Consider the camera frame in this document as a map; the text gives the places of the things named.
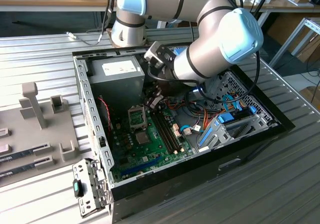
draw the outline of side panel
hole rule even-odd
[[[242,163],[254,150],[265,144],[260,142],[232,153],[200,168],[162,182],[134,195],[114,202],[112,222],[117,222],[156,204],[163,204],[174,196],[219,177]]]

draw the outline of metal workbench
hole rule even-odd
[[[149,40],[191,41],[190,29],[147,31]],[[98,34],[81,34],[92,43]],[[94,49],[111,48],[104,37]],[[38,100],[62,94],[70,104],[83,157],[91,155],[72,51],[88,50],[66,35],[0,39],[0,110],[18,107],[21,83],[36,81]],[[254,58],[241,68],[252,79]],[[262,62],[258,86],[296,128],[248,164],[123,223],[293,223],[320,217],[320,113]],[[108,223],[103,210],[81,219],[70,166],[0,188],[1,223]]]

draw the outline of motherboard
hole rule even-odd
[[[131,113],[113,124],[116,126],[112,136],[115,165],[111,171],[115,182],[193,155],[169,109],[146,112],[147,126],[138,129],[132,125],[144,122],[143,110]]]

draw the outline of green circuit board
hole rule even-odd
[[[174,152],[169,151],[166,146],[168,142],[163,141],[161,138],[163,130],[157,129],[158,125],[157,123],[155,124],[155,119],[151,115],[146,113],[148,124],[146,130],[132,131],[129,125],[129,118],[123,118],[118,123],[120,128],[114,130],[112,156],[115,164],[111,171],[115,182],[193,155],[190,145],[183,137],[175,138],[175,143],[178,143],[181,149]],[[173,135],[173,125],[176,122],[170,110],[162,110],[159,113],[159,117],[163,117],[163,120],[166,120],[163,121],[163,124],[168,125],[167,130],[170,130]]]

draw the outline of chip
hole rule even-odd
[[[147,132],[141,131],[135,134],[136,140],[139,143],[139,145],[145,145],[150,143],[149,136]]]

